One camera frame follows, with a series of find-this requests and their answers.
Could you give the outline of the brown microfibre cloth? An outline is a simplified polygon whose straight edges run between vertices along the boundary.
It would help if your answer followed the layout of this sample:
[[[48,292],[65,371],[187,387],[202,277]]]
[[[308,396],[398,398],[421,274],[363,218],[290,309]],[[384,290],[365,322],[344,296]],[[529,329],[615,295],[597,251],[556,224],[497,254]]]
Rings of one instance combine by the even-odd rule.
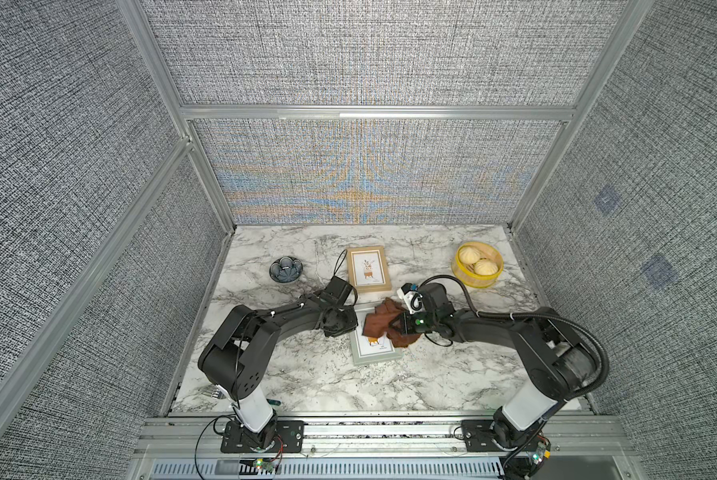
[[[394,348],[408,348],[420,338],[420,334],[401,334],[391,327],[392,322],[404,313],[407,313],[404,306],[390,298],[385,298],[382,304],[365,316],[362,335],[369,339],[385,336]]]

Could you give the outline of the grey green picture frame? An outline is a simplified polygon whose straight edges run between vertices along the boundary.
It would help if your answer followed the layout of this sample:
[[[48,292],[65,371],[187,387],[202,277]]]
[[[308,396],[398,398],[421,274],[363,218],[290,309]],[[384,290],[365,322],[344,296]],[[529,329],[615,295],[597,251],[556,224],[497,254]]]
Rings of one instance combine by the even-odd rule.
[[[386,336],[378,339],[363,335],[364,320],[367,314],[373,313],[374,307],[368,304],[356,306],[358,326],[348,334],[352,363],[354,366],[364,366],[374,363],[400,360],[403,352],[396,349]]]

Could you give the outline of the light wood picture frame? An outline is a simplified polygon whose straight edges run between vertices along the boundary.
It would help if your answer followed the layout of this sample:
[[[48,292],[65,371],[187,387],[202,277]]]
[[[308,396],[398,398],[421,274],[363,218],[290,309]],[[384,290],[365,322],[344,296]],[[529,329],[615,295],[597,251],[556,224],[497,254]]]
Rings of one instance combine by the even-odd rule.
[[[350,284],[359,294],[390,292],[392,283],[389,278],[385,250],[382,246],[348,248],[348,276]]]

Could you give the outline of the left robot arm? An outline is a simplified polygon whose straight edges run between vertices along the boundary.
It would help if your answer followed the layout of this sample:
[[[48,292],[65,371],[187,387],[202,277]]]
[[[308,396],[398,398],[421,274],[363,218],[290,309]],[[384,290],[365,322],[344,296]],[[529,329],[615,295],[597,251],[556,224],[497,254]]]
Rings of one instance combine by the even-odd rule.
[[[278,342],[310,330],[338,337],[356,327],[358,316],[353,305],[340,305],[316,294],[270,309],[238,305],[204,347],[198,369],[230,396],[242,426],[260,434],[274,423],[274,408],[260,383]]]

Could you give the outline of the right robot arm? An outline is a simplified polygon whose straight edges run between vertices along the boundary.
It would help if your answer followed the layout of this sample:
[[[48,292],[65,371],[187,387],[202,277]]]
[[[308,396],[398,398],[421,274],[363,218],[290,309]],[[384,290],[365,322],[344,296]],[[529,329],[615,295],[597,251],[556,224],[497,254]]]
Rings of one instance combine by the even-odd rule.
[[[548,308],[516,313],[441,308],[402,313],[390,328],[401,334],[436,333],[452,343],[504,346],[517,353],[528,380],[496,410],[485,434],[493,448],[509,454],[534,442],[552,415],[602,386],[610,372],[601,342]]]

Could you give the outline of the yellow rimmed bamboo steamer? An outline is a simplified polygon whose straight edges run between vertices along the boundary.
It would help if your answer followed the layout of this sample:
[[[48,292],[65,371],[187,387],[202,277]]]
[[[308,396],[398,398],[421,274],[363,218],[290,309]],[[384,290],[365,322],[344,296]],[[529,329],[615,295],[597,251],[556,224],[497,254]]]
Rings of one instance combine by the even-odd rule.
[[[453,275],[466,286],[488,288],[492,286],[504,268],[499,251],[482,242],[466,242],[460,245],[451,262]]]

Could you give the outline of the white steamed bun front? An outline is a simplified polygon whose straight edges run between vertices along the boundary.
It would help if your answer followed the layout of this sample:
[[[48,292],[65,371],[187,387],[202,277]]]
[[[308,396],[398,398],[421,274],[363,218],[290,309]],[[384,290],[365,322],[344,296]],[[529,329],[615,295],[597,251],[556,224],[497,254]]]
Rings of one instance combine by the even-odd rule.
[[[473,272],[479,276],[492,276],[499,272],[499,266],[494,261],[482,258],[472,265]]]

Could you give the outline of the white steamed bun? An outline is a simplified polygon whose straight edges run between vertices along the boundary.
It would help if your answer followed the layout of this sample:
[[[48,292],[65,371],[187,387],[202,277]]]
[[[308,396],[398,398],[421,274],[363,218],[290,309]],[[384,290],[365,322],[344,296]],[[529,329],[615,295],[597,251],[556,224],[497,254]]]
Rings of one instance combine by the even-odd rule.
[[[479,276],[492,276],[499,272],[499,266],[494,261],[482,258],[472,265],[473,272]]]
[[[460,250],[458,250],[457,258],[463,265],[473,265],[476,264],[482,256],[481,251],[477,248],[472,246],[463,246]]]

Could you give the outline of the white steamed bun back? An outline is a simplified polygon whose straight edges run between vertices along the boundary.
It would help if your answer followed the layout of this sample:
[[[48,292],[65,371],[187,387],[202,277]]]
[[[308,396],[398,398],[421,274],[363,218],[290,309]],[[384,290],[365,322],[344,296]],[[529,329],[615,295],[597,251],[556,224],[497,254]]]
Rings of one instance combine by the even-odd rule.
[[[472,246],[463,246],[460,250],[458,250],[457,258],[463,265],[473,265],[476,264],[482,256],[481,251],[477,248]]]

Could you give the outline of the grey flower shaped dish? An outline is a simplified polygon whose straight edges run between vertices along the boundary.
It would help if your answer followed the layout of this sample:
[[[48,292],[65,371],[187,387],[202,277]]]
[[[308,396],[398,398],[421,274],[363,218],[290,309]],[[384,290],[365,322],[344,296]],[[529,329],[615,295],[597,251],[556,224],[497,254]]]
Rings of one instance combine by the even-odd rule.
[[[282,256],[268,268],[270,278],[276,283],[292,283],[302,276],[304,264],[294,256]]]

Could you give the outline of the silver fork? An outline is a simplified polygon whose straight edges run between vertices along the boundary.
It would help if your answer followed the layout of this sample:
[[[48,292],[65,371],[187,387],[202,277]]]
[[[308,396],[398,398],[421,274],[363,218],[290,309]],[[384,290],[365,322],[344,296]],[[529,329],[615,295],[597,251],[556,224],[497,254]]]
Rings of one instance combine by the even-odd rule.
[[[200,388],[200,394],[215,400],[228,399],[228,392],[219,385],[206,385]]]

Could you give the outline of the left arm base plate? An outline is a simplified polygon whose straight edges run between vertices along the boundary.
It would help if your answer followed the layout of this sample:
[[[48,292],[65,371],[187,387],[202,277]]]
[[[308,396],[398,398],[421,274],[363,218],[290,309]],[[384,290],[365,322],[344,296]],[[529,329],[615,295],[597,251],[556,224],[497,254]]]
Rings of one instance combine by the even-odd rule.
[[[304,422],[274,420],[260,432],[252,432],[237,421],[224,427],[220,452],[223,454],[260,453],[274,455],[302,452]]]

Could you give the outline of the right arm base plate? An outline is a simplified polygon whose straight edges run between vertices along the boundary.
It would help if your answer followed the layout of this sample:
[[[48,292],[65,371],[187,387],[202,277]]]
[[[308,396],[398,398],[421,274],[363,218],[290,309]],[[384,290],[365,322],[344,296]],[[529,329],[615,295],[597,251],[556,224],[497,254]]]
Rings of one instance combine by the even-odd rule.
[[[491,419],[462,420],[461,436],[468,453],[502,452],[495,442]]]

